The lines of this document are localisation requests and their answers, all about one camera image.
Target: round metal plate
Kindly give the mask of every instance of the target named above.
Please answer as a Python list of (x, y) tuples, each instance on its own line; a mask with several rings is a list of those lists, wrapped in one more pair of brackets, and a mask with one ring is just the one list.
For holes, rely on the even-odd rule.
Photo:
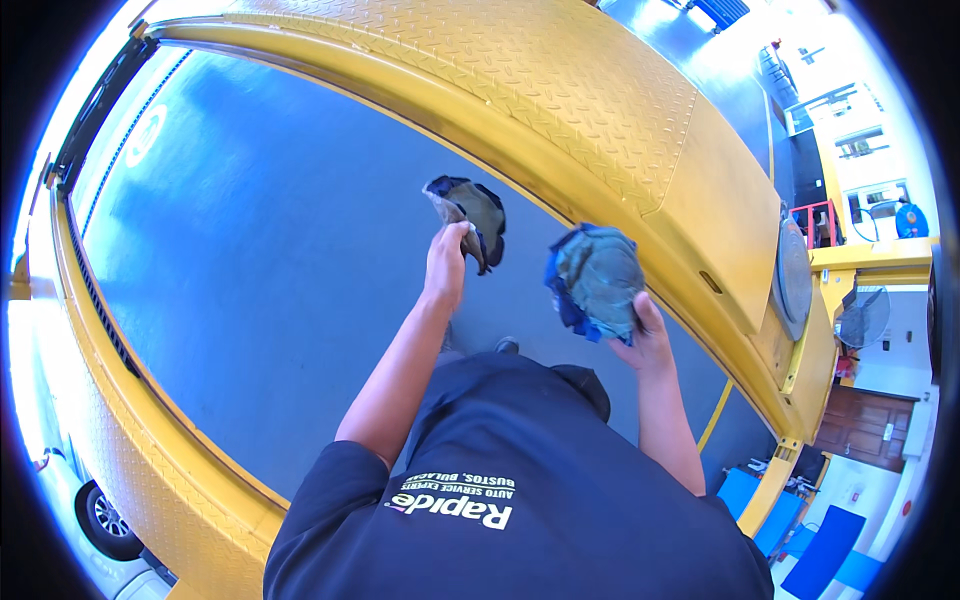
[(804, 235), (792, 218), (780, 223), (777, 272), (787, 319), (798, 324), (804, 323), (810, 312), (813, 281), (810, 278), (810, 257), (806, 253)]

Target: man's right hand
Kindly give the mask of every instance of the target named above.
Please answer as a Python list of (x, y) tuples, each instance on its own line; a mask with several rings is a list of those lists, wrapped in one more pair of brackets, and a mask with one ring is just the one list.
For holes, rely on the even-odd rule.
[(650, 294), (640, 292), (634, 297), (634, 311), (644, 331), (634, 329), (634, 344), (631, 347), (620, 340), (607, 340), (613, 352), (636, 372), (655, 372), (673, 367), (673, 351), (670, 349), (663, 315)]
[(438, 302), (452, 313), (464, 294), (466, 263), (460, 251), (460, 240), (469, 231), (470, 223), (461, 221), (440, 229), (433, 236), (426, 256), (426, 279), (423, 297)]

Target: tire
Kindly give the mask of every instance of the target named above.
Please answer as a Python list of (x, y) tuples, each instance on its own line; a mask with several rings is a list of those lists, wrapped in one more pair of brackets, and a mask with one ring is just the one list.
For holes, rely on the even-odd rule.
[(139, 558), (143, 542), (116, 512), (97, 482), (88, 481), (77, 492), (74, 500), (77, 521), (86, 538), (98, 550), (115, 561)]

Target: door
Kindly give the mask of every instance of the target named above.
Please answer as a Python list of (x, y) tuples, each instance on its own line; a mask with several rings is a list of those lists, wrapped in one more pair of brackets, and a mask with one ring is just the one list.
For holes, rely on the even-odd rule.
[(814, 446), (880, 468), (903, 471), (903, 440), (913, 402), (833, 386)]

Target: yellow car lift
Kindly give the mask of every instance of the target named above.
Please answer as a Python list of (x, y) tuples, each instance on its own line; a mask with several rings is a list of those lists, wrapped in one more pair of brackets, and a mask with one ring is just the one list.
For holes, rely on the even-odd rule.
[[(833, 321), (854, 274), (926, 283), (930, 240), (812, 251), (810, 312), (790, 341), (769, 300), (780, 227), (772, 183), (689, 81), (581, 0), (241, 0), (220, 14), (141, 22), (132, 39), (325, 85), (565, 224), (613, 225), (637, 240), (659, 304), (780, 440), (739, 519), (748, 535), (816, 437), (836, 361)], [(259, 598), (289, 503), (197, 429), (132, 351), (77, 235), (62, 186), (76, 173), (61, 166), (46, 179), (49, 199), (35, 198), (27, 263), (12, 283), (20, 296), (29, 285), (58, 413), (100, 487), (180, 577), (172, 598)], [(732, 243), (744, 213), (750, 234)]]

